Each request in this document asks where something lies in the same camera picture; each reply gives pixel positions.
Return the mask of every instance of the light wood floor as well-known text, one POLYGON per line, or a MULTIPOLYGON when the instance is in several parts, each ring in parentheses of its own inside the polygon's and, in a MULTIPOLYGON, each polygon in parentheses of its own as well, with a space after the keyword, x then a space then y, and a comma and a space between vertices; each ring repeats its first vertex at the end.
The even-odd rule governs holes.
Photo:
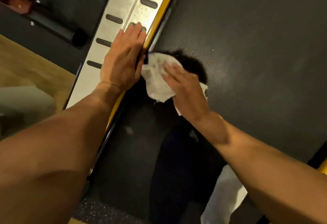
POLYGON ((75 75, 0 35, 0 87, 35 85, 62 110, 75 75))

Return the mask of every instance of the hand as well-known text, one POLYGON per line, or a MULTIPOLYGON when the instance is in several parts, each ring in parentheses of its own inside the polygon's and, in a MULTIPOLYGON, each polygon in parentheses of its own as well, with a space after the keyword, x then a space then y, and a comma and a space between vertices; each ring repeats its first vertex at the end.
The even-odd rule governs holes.
POLYGON ((172 66, 165 63, 164 69, 167 74, 161 76, 176 94, 173 97, 175 107, 186 120, 195 126, 211 112, 198 76, 187 72, 176 63, 172 66))
POLYGON ((120 30, 104 58, 100 80, 117 87, 119 91, 130 89, 141 76, 145 55, 139 57, 146 33, 141 23, 130 24, 124 32, 120 30))

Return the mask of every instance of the person's left arm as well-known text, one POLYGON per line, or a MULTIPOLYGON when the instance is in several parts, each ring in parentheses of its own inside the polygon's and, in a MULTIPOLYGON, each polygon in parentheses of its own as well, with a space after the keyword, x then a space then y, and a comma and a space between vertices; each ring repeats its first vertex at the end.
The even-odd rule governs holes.
POLYGON ((119 95, 137 82, 146 34, 120 30, 100 72, 101 82, 74 106, 0 142, 2 223, 67 223, 119 95))

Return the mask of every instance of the black pants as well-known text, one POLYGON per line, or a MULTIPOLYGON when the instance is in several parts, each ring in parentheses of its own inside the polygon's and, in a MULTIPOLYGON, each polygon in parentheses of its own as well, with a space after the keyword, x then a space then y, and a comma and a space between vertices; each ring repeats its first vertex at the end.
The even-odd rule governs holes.
POLYGON ((150 222, 198 223, 224 165, 215 148, 180 117, 157 158, 150 189, 150 222), (192 130, 198 140, 189 135, 192 130))

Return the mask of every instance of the dirty white cloth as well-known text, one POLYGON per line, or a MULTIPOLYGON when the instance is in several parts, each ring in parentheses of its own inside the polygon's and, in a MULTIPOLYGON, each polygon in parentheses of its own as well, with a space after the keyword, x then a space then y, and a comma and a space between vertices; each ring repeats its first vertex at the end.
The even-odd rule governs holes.
MULTIPOLYGON (((167 62, 170 65, 172 65, 174 62, 180 66, 182 65, 173 56, 161 53, 149 53, 148 59, 148 64, 143 65, 141 71, 141 75, 146 82, 146 92, 150 98, 164 103, 171 97, 175 96, 175 93, 161 77, 161 74, 165 73, 162 65, 164 62, 167 62)), ((200 86, 203 94, 205 94, 208 86, 202 83, 200 83, 200 86)))
POLYGON ((229 165, 224 166, 208 201, 201 224, 228 224, 231 214, 241 205, 247 190, 229 165))

